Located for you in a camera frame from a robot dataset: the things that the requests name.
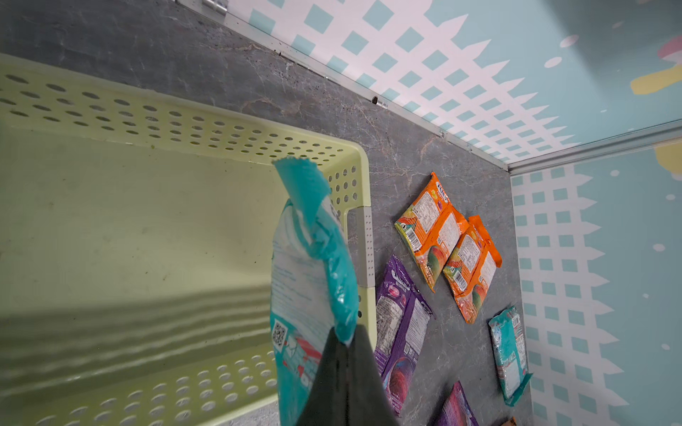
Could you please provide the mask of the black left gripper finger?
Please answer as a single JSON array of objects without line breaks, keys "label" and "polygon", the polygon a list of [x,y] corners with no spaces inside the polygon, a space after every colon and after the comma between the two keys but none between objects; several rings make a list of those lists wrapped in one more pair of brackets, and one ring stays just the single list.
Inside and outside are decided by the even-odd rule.
[{"label": "black left gripper finger", "polygon": [[356,327],[345,345],[330,330],[298,425],[396,425],[382,387],[367,329]]}]

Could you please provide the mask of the teal mint candy bag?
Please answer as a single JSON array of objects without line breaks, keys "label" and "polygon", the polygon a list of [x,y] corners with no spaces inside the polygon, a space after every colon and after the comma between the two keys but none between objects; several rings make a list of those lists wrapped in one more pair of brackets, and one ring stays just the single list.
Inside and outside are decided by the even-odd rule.
[{"label": "teal mint candy bag", "polygon": [[516,406],[533,374],[527,362],[526,339],[521,316],[510,306],[488,322],[504,403]]},{"label": "teal mint candy bag", "polygon": [[288,200],[273,239],[271,339],[280,422],[293,425],[314,385],[330,335],[350,344],[358,322],[353,261],[329,182],[305,158],[275,162]]}]

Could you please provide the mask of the purple candy bag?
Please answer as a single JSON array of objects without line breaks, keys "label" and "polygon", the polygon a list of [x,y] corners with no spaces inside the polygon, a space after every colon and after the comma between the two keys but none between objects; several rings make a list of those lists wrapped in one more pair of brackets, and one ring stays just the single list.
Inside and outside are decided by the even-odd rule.
[{"label": "purple candy bag", "polygon": [[390,257],[376,302],[375,359],[382,387],[399,416],[408,397],[433,310],[398,257]]},{"label": "purple candy bag", "polygon": [[435,426],[478,426],[464,389],[460,382],[456,382],[449,397],[445,400],[437,416]]}]

